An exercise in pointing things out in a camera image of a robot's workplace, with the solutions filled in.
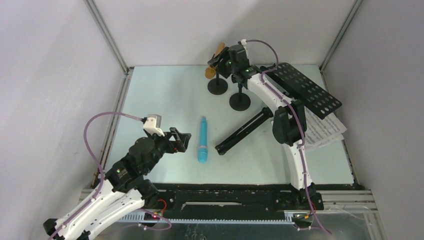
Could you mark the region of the brown toy microphone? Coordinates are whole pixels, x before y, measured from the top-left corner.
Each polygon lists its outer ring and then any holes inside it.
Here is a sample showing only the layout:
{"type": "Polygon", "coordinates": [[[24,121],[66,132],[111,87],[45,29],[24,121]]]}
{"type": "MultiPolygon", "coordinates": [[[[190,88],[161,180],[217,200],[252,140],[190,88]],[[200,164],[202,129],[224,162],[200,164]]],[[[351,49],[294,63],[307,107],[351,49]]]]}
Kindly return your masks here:
{"type": "MultiPolygon", "coordinates": [[[[225,43],[221,42],[218,46],[224,47],[225,43]]],[[[208,67],[205,69],[204,75],[207,79],[213,79],[216,76],[216,74],[217,74],[216,66],[209,66],[208,65],[208,67]]]]}

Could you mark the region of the blue toy microphone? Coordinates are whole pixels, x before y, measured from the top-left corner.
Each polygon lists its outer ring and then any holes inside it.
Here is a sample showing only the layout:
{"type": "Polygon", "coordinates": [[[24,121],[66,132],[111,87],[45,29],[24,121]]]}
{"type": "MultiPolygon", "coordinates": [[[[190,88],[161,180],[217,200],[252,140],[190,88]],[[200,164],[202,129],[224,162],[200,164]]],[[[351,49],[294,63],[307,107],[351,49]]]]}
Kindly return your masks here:
{"type": "Polygon", "coordinates": [[[200,163],[206,163],[208,160],[208,122],[205,116],[200,122],[199,145],[197,151],[197,159],[200,163]]]}

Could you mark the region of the black music stand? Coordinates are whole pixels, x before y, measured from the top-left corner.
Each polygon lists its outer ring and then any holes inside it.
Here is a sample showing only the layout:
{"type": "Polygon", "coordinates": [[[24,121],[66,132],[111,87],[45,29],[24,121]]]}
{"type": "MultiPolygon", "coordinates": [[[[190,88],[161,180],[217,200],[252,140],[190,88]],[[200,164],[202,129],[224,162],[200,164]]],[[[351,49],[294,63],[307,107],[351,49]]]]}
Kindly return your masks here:
{"type": "MultiPolygon", "coordinates": [[[[260,67],[262,71],[270,68],[260,67]]],[[[302,101],[305,115],[307,109],[323,120],[328,115],[334,114],[334,111],[342,105],[337,98],[289,63],[280,63],[276,70],[266,73],[265,76],[284,95],[302,101]]]]}

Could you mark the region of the sheet music page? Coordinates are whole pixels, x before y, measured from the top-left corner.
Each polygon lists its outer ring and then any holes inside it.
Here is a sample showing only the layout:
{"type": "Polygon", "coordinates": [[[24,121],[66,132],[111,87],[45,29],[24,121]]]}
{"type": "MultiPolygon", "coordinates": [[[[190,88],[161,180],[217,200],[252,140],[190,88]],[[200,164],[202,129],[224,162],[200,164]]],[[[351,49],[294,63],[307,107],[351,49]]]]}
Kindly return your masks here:
{"type": "Polygon", "coordinates": [[[305,149],[307,151],[312,151],[344,139],[343,133],[347,128],[334,113],[331,113],[324,119],[320,119],[310,110],[306,109],[305,117],[305,149]]]}
{"type": "Polygon", "coordinates": [[[305,133],[305,151],[310,152],[324,146],[327,146],[336,141],[344,139],[343,133],[347,130],[346,127],[337,128],[336,125],[329,127],[309,128],[305,133]]]}

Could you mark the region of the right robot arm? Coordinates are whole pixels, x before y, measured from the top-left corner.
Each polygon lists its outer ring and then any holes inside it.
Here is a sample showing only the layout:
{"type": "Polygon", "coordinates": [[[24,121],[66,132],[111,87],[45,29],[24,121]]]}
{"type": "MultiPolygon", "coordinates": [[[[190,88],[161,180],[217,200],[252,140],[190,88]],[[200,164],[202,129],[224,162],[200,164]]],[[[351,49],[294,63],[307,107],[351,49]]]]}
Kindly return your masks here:
{"type": "Polygon", "coordinates": [[[312,213],[316,212],[312,197],[317,193],[316,185],[308,170],[306,163],[306,116],[305,106],[301,100],[289,98],[276,88],[267,78],[266,74],[279,67],[277,60],[271,68],[261,70],[250,64],[248,59],[248,41],[243,40],[238,44],[226,46],[221,42],[211,59],[207,62],[205,77],[230,77],[237,84],[238,91],[230,99],[230,107],[236,111],[246,110],[250,98],[243,93],[243,89],[255,94],[266,105],[260,113],[251,118],[242,127],[215,146],[219,155],[224,155],[249,133],[258,128],[266,120],[272,123],[272,134],[286,152],[291,186],[291,204],[297,209],[309,206],[312,213]]]}

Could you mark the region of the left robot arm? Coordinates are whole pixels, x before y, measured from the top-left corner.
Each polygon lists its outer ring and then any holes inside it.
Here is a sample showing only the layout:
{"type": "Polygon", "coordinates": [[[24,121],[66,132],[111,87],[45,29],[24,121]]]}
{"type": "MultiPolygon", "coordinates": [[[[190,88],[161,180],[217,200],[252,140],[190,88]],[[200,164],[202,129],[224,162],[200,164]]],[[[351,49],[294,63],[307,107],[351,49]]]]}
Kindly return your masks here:
{"type": "Polygon", "coordinates": [[[49,239],[93,240],[125,215],[156,206],[159,191],[145,177],[164,154],[184,153],[191,137],[171,127],[164,135],[148,133],[137,139],[76,208],[43,223],[49,239]]]}

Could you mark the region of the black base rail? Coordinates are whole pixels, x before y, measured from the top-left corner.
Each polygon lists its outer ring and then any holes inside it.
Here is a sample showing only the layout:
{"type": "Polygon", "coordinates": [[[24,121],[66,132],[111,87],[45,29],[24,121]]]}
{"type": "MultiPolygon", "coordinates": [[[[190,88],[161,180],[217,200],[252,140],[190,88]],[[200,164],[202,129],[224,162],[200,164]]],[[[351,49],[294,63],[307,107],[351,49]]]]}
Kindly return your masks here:
{"type": "Polygon", "coordinates": [[[290,212],[322,211],[322,195],[289,184],[156,183],[158,196],[145,208],[164,210],[172,221],[285,221],[290,212]]]}

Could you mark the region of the aluminium frame rail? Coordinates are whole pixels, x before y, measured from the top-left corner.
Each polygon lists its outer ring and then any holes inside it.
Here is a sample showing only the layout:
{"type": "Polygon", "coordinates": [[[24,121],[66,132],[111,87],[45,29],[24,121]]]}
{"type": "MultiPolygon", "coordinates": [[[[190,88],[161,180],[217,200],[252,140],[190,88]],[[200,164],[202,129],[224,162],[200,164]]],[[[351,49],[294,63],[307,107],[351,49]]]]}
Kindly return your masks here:
{"type": "Polygon", "coordinates": [[[319,185],[323,210],[290,212],[286,220],[169,220],[172,228],[144,212],[124,216],[106,231],[111,240],[383,240],[378,209],[369,190],[346,185],[319,185]]]}

